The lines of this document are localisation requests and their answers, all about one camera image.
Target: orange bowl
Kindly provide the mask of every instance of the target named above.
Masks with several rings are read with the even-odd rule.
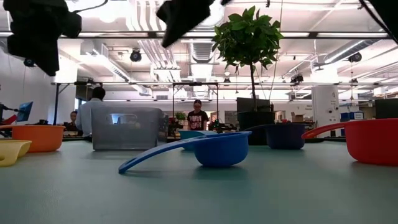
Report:
[[[64,126],[51,125],[4,125],[12,128],[12,139],[32,141],[28,152],[52,152],[61,147]]]

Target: green table surface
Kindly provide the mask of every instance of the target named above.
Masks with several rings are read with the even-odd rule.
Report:
[[[0,223],[398,223],[398,168],[355,162],[342,143],[252,147],[215,170],[177,149],[118,174],[138,153],[65,142],[0,167]]]

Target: tree trunk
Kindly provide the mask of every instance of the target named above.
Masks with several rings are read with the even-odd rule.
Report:
[[[253,97],[253,110],[257,111],[257,99],[256,99],[256,87],[254,86],[254,72],[255,72],[255,67],[251,63],[250,64],[250,77],[251,77],[251,94]]]

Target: white shirt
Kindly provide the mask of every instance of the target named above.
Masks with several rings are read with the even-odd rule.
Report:
[[[83,131],[83,137],[90,136],[93,132],[91,128],[91,109],[101,104],[103,102],[100,99],[92,98],[89,102],[80,106],[75,124],[79,130]]]

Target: black t-shirt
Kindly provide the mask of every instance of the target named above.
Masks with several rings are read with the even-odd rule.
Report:
[[[203,123],[208,121],[209,117],[204,111],[199,111],[198,113],[191,111],[188,114],[187,120],[190,123],[190,128],[192,131],[203,131],[205,130]]]

